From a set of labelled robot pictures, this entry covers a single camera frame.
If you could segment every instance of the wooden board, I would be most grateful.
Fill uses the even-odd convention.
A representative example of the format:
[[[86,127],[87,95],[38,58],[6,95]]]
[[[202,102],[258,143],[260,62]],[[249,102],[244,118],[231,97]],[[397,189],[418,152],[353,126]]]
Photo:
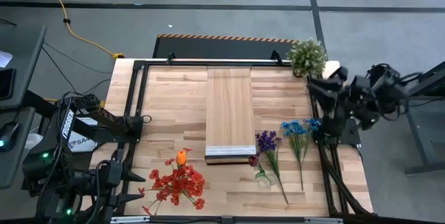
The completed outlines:
[[[207,163],[246,163],[256,153],[250,67],[209,68]]]
[[[124,113],[133,61],[116,60],[105,106],[116,115]],[[137,84],[140,83],[140,76],[141,74],[138,75]],[[279,131],[283,120],[312,116],[305,80],[293,77],[290,68],[254,67],[251,71],[251,84],[255,131]],[[138,87],[139,85],[136,86],[133,100],[133,114]],[[285,140],[280,148],[281,176],[290,205],[285,204],[279,186],[267,188],[253,179],[257,171],[248,165],[206,165],[204,160],[206,87],[206,67],[151,66],[149,68],[142,114],[150,114],[153,121],[144,125],[133,163],[133,171],[146,177],[147,181],[130,183],[129,192],[138,193],[139,187],[150,188],[153,184],[148,180],[151,170],[159,169],[162,175],[170,173],[171,168],[164,166],[164,162],[175,157],[178,150],[189,147],[193,148],[189,155],[189,163],[193,164],[206,179],[202,196],[206,205],[202,210],[195,210],[187,199],[181,199],[178,207],[168,200],[161,205],[158,214],[327,216],[320,157],[316,146],[312,143],[302,168],[304,191],[301,191],[298,165],[289,142]],[[115,148],[115,143],[101,146],[93,154],[91,166],[95,166],[102,159],[109,159]],[[344,182],[359,202],[367,210],[372,211],[366,178],[357,150],[340,145],[338,152]],[[339,209],[336,186],[333,186],[332,190]],[[149,205],[155,199],[154,194],[147,193],[143,199],[127,203],[125,214],[145,214],[141,207]],[[89,197],[84,199],[86,207],[89,202]]]

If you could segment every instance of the warning stripe tape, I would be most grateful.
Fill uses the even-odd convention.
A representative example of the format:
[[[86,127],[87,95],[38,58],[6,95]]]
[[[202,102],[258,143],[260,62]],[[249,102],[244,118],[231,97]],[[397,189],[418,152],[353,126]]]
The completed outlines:
[[[297,40],[275,39],[275,38],[256,38],[256,37],[239,37],[239,36],[216,36],[216,35],[184,35],[174,33],[158,34],[158,38],[188,38],[188,39],[210,39],[210,40],[247,40],[261,42],[283,42],[295,43]]]

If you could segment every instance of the butcher block tabletop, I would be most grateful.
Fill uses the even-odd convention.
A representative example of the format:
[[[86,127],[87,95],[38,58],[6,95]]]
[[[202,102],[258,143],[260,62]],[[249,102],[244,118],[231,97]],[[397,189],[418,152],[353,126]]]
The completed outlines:
[[[116,60],[105,105],[114,115],[124,115],[134,61]],[[188,153],[188,164],[193,164],[205,178],[204,208],[196,210],[185,197],[180,198],[179,206],[168,199],[159,207],[158,215],[328,216],[320,157],[313,143],[302,167],[304,191],[289,141],[284,139],[280,145],[280,175],[289,205],[279,184],[266,186],[254,179],[258,173],[256,168],[244,164],[206,165],[207,73],[205,66],[149,67],[142,115],[150,115],[153,121],[143,126],[132,168],[147,181],[130,182],[129,193],[138,193],[138,188],[150,189],[153,180],[149,174],[153,169],[158,169],[161,176],[170,175],[172,168],[166,166],[165,161],[187,147],[193,149]],[[279,131],[283,121],[312,117],[306,80],[295,78],[290,67],[252,67],[250,75],[255,132]],[[136,82],[131,115],[134,115],[141,76],[138,75]],[[91,167],[110,159],[116,147],[116,143],[107,143],[98,148],[92,156]],[[372,211],[357,150],[340,145],[338,153],[346,186],[365,209]],[[261,160],[265,169],[270,170],[265,157],[261,156]],[[335,205],[340,209],[337,187],[333,186],[332,190]],[[145,215],[142,206],[150,205],[155,199],[156,191],[147,191],[144,198],[127,203],[125,214]]]

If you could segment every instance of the computer mouse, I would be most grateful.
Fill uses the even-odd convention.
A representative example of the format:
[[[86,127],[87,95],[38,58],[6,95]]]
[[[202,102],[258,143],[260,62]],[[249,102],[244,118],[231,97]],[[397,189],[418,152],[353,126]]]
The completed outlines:
[[[7,152],[14,148],[17,142],[19,123],[8,122],[0,128],[0,152]]]

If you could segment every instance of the gray floor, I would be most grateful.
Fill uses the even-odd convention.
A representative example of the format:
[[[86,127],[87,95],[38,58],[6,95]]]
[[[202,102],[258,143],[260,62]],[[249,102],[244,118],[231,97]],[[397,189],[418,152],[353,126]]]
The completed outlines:
[[[55,1],[55,0],[2,0]],[[65,0],[106,3],[309,5],[309,0]],[[320,6],[444,7],[445,0],[318,0]],[[111,51],[130,58],[149,58],[159,33],[238,35],[247,37],[315,38],[311,12],[266,10],[109,10],[69,9],[74,30]],[[80,42],[66,31],[59,8],[0,7],[0,17],[18,24],[45,24],[46,41],[91,67],[111,71],[114,61],[104,52]],[[402,74],[426,71],[441,63],[444,13],[321,13],[331,60],[354,74],[372,64],[389,63]],[[48,49],[76,89],[84,91],[109,74],[98,74],[71,63]],[[31,90],[43,97],[60,97],[70,89],[42,54]],[[105,99],[107,85],[96,89]],[[382,216],[445,222],[445,173],[406,177],[405,168],[420,158],[405,117],[384,120],[361,133],[366,178],[375,212]],[[33,201],[18,190],[0,192],[0,216],[31,216]]]

